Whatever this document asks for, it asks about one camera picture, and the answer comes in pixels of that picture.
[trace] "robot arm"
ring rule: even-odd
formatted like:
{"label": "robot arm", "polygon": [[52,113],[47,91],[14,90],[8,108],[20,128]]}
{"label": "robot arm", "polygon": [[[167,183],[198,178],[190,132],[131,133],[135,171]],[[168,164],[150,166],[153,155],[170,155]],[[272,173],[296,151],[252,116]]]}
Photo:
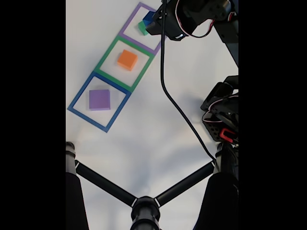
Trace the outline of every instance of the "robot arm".
{"label": "robot arm", "polygon": [[[161,34],[162,6],[146,26],[151,35]],[[226,44],[237,66],[239,41],[238,0],[168,0],[166,5],[165,34],[173,41],[191,35],[198,25],[214,20],[221,41]]]}

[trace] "black metal leg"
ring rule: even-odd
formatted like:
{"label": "black metal leg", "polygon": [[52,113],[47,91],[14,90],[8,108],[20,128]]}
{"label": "black metal leg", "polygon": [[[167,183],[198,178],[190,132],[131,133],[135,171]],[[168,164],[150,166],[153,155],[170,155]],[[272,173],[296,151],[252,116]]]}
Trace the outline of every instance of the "black metal leg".
{"label": "black metal leg", "polygon": [[126,205],[132,207],[133,202],[135,201],[135,199],[137,199],[134,195],[128,193],[116,184],[110,182],[108,179],[94,172],[79,161],[76,160],[75,164],[77,166],[77,174],[79,174],[89,182],[92,182],[93,184],[97,185],[99,188],[105,190],[107,193],[111,194]]}
{"label": "black metal leg", "polygon": [[158,195],[155,199],[157,199],[161,207],[175,197],[179,196],[181,193],[187,191],[192,186],[196,185],[201,180],[205,179],[207,176],[211,175],[213,170],[213,162],[210,162],[171,188],[167,189],[165,192]]}

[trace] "tripod leg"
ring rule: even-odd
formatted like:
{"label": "tripod leg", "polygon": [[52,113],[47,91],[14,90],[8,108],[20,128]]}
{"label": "tripod leg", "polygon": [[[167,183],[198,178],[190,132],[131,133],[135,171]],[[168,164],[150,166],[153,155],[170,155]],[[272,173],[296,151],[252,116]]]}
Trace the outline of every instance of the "tripod leg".
{"label": "tripod leg", "polygon": [[66,230],[89,230],[75,156],[74,145],[66,142]]}

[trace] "green block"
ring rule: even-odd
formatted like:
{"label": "green block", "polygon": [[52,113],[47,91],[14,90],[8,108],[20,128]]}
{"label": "green block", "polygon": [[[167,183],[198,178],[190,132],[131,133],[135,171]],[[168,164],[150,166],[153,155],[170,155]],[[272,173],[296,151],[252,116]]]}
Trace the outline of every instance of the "green block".
{"label": "green block", "polygon": [[143,35],[148,35],[148,32],[146,30],[146,26],[143,22],[143,20],[139,23],[139,29],[142,32]]}

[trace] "purple block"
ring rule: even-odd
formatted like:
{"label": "purple block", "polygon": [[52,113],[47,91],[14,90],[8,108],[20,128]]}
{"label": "purple block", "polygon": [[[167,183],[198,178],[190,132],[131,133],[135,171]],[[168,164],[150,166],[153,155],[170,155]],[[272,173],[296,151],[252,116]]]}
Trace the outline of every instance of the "purple block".
{"label": "purple block", "polygon": [[90,110],[110,110],[109,90],[90,90]]}

